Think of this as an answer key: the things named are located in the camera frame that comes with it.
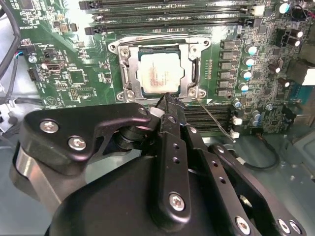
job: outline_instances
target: mounting hole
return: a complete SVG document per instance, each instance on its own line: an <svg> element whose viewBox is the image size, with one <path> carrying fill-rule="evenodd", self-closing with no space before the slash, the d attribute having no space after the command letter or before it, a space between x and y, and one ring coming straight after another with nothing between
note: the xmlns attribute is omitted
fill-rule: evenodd
<svg viewBox="0 0 315 236"><path fill-rule="evenodd" d="M110 50L112 50L112 51L113 51L113 50L115 50L115 49L116 49L116 46L112 44L112 45L110 45L110 46L109 46L109 48L110 48Z"/></svg>
<svg viewBox="0 0 315 236"><path fill-rule="evenodd" d="M138 109L138 112L139 112L140 114L144 115L144 116L147 116L147 115L148 115L148 111L147 111L146 109L142 108L142 107L140 107L140 108Z"/></svg>
<svg viewBox="0 0 315 236"><path fill-rule="evenodd" d="M169 116L169 117L168 117L168 120L169 120L170 122L176 124L176 120L174 119L174 117Z"/></svg>
<svg viewBox="0 0 315 236"><path fill-rule="evenodd" d="M173 157L173 162L176 163L176 164L180 163L180 161L179 161L179 159L177 157Z"/></svg>
<svg viewBox="0 0 315 236"><path fill-rule="evenodd" d="M177 144L173 144L173 147L174 147L175 149L179 149L179 146L178 146Z"/></svg>
<svg viewBox="0 0 315 236"><path fill-rule="evenodd" d="M221 183L224 183L224 184L226 184L226 181L225 181L225 179L223 179L222 177L220 177L219 179L220 179Z"/></svg>

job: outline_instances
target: capacitor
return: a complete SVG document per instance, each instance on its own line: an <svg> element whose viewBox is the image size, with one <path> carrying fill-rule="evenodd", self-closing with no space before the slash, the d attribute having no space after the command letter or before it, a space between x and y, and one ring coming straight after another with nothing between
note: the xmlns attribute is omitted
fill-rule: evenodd
<svg viewBox="0 0 315 236"><path fill-rule="evenodd" d="M292 29L290 32L290 36L296 37L296 38L302 38L303 37L303 31Z"/></svg>
<svg viewBox="0 0 315 236"><path fill-rule="evenodd" d="M237 98L234 99L233 101L233 105L235 108L241 108L243 105L241 104L240 100L238 100Z"/></svg>
<svg viewBox="0 0 315 236"><path fill-rule="evenodd" d="M259 121L255 120L254 118L251 118L251 123L252 123L252 126L258 126L259 125Z"/></svg>
<svg viewBox="0 0 315 236"><path fill-rule="evenodd" d="M260 112L259 112L258 110L253 111L253 112L252 112L252 118L253 118L254 120L260 120L260 118L261 118Z"/></svg>
<svg viewBox="0 0 315 236"><path fill-rule="evenodd" d="M242 91L242 92L247 92L247 91L249 90L248 85L245 84L245 83L240 83L239 86L238 86L238 88L239 88L240 91Z"/></svg>
<svg viewBox="0 0 315 236"><path fill-rule="evenodd" d="M243 59L243 64L246 66L253 66L255 61L251 59L250 57L246 57Z"/></svg>
<svg viewBox="0 0 315 236"><path fill-rule="evenodd" d="M255 55L255 53L257 52L257 48L253 45L247 45L244 51L252 56Z"/></svg>
<svg viewBox="0 0 315 236"><path fill-rule="evenodd" d="M270 71L274 72L274 73L277 73L277 74L281 71L281 69L280 69L278 66L273 65L273 64L270 64L270 65L268 66L268 69L269 69Z"/></svg>
<svg viewBox="0 0 315 236"><path fill-rule="evenodd" d="M281 84L285 88L290 86L290 81L285 80L284 78L278 78L278 83Z"/></svg>
<svg viewBox="0 0 315 236"><path fill-rule="evenodd" d="M289 38L289 40L287 41L287 43L291 46L294 46L294 47L298 47L300 46L301 44L301 41L297 40L297 39L294 39L294 38Z"/></svg>
<svg viewBox="0 0 315 236"><path fill-rule="evenodd" d="M288 3L279 3L275 7L275 11L280 14L285 14L289 11L290 5Z"/></svg>
<svg viewBox="0 0 315 236"><path fill-rule="evenodd" d="M248 71L248 70L243 70L241 72L241 76L245 79L245 80L249 80L252 77L252 74Z"/></svg>

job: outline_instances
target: black dimm slot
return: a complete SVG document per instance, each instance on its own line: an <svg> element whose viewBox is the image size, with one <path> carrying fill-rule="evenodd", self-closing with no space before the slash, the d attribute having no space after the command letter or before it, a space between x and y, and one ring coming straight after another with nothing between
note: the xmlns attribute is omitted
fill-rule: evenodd
<svg viewBox="0 0 315 236"><path fill-rule="evenodd" d="M195 27L195 26L221 26L221 25L237 25L239 18L230 18L225 20L207 19L195 21L173 21L173 22L147 22L147 23L130 23L130 24L107 24L95 27L85 28L86 35L94 35L97 33L105 33L110 30L132 30L139 28L168 28L168 27Z"/></svg>
<svg viewBox="0 0 315 236"><path fill-rule="evenodd" d="M245 8L245 5L239 6L216 6L216 7L189 7L189 8L171 8L171 9L155 9L155 10L137 10L137 11L117 11L117 12L96 12L92 13L95 17L119 17L119 16L155 16L155 15L166 15L166 14L183 14L183 13L211 13L219 12L223 13L235 13L240 12L241 8Z"/></svg>
<svg viewBox="0 0 315 236"><path fill-rule="evenodd" d="M111 6L139 6L146 4L188 4L196 2L219 2L224 0L94 0L94 1L80 1L79 7L81 10L108 8Z"/></svg>

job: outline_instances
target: screw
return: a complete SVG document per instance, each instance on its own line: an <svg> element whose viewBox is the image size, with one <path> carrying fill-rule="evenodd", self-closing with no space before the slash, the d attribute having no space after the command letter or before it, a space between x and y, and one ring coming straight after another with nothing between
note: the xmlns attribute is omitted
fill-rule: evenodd
<svg viewBox="0 0 315 236"><path fill-rule="evenodd" d="M292 227L299 235L302 234L301 229L296 225L295 222L293 222L292 220L290 220L290 225L291 225L291 227Z"/></svg>
<svg viewBox="0 0 315 236"><path fill-rule="evenodd" d="M39 125L40 129L46 133L49 134L53 134L56 133L59 130L59 127L56 123L54 123L53 121L43 121L40 125Z"/></svg>
<svg viewBox="0 0 315 236"><path fill-rule="evenodd" d="M123 57L128 57L129 56L129 50L124 48L120 51L120 55L122 55Z"/></svg>
<svg viewBox="0 0 315 236"><path fill-rule="evenodd" d="M87 147L87 144L81 137L73 137L68 141L69 147L76 151L82 151Z"/></svg>
<svg viewBox="0 0 315 236"><path fill-rule="evenodd" d="M35 64L37 62L37 57L29 56L29 62Z"/></svg>
<svg viewBox="0 0 315 236"><path fill-rule="evenodd" d="M286 225L286 223L285 223L283 220L278 219L278 223L279 223L279 225L281 226L281 229L282 229L285 233L287 233L287 234L290 233L289 227Z"/></svg>
<svg viewBox="0 0 315 236"><path fill-rule="evenodd" d="M190 127L189 129L190 129L190 131L191 131L192 133L194 133L194 134L197 133L197 130L196 130L194 127Z"/></svg>
<svg viewBox="0 0 315 236"><path fill-rule="evenodd" d="M217 149L219 150L219 152L224 153L223 148L221 148L220 146L217 146Z"/></svg>
<svg viewBox="0 0 315 236"><path fill-rule="evenodd" d="M251 233L250 226L242 217L237 216L235 218L235 222L237 224L237 227L242 231L243 234L249 235Z"/></svg>
<svg viewBox="0 0 315 236"><path fill-rule="evenodd" d="M268 111L272 111L273 108L274 108L274 107L273 107L272 104L268 104L268 105L266 106L266 110L268 110Z"/></svg>
<svg viewBox="0 0 315 236"><path fill-rule="evenodd" d="M146 116L146 115L148 114L148 111L147 111L146 109L142 108L142 107L140 107L140 108L138 109L138 112L139 112L140 114L144 115L144 116Z"/></svg>
<svg viewBox="0 0 315 236"><path fill-rule="evenodd" d="M169 203L176 211L182 211L185 208L184 200L178 194L175 193L169 195Z"/></svg>

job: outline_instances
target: chip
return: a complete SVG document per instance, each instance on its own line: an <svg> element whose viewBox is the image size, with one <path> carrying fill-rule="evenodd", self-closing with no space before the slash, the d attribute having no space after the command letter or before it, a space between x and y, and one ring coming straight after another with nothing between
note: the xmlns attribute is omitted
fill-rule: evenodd
<svg viewBox="0 0 315 236"><path fill-rule="evenodd" d="M177 53L144 54L138 63L137 78L147 94L177 92L184 69Z"/></svg>
<svg viewBox="0 0 315 236"><path fill-rule="evenodd" d="M220 88L227 88L229 85L228 81L219 81L219 87Z"/></svg>
<svg viewBox="0 0 315 236"><path fill-rule="evenodd" d="M272 55L279 55L280 54L280 48L275 48L274 51L272 52Z"/></svg>
<svg viewBox="0 0 315 236"><path fill-rule="evenodd" d="M221 62L220 63L220 68L222 70L229 70L232 68L232 63L231 62Z"/></svg>
<svg viewBox="0 0 315 236"><path fill-rule="evenodd" d="M219 97L226 97L227 96L227 90L219 90L218 89L218 96Z"/></svg>
<svg viewBox="0 0 315 236"><path fill-rule="evenodd" d="M261 76L261 72L259 72L259 71L254 71L254 73L252 75L253 78L259 78L260 76Z"/></svg>
<svg viewBox="0 0 315 236"><path fill-rule="evenodd" d="M222 59L225 59L225 60L231 60L233 59L233 56L234 56L233 52L223 52L221 57Z"/></svg>
<svg viewBox="0 0 315 236"><path fill-rule="evenodd" d="M224 49L233 49L234 48L234 41L224 41L223 42Z"/></svg>
<svg viewBox="0 0 315 236"><path fill-rule="evenodd" d="M32 0L20 0L20 5L23 10L32 10L34 9Z"/></svg>
<svg viewBox="0 0 315 236"><path fill-rule="evenodd" d="M264 13L264 17L272 16L272 13L274 13L273 9L266 9Z"/></svg>
<svg viewBox="0 0 315 236"><path fill-rule="evenodd" d="M231 77L231 73L228 72L220 72L220 79L229 79Z"/></svg>
<svg viewBox="0 0 315 236"><path fill-rule="evenodd" d="M266 26L259 27L259 30L258 30L259 34L264 34L266 32L267 32L267 27Z"/></svg>

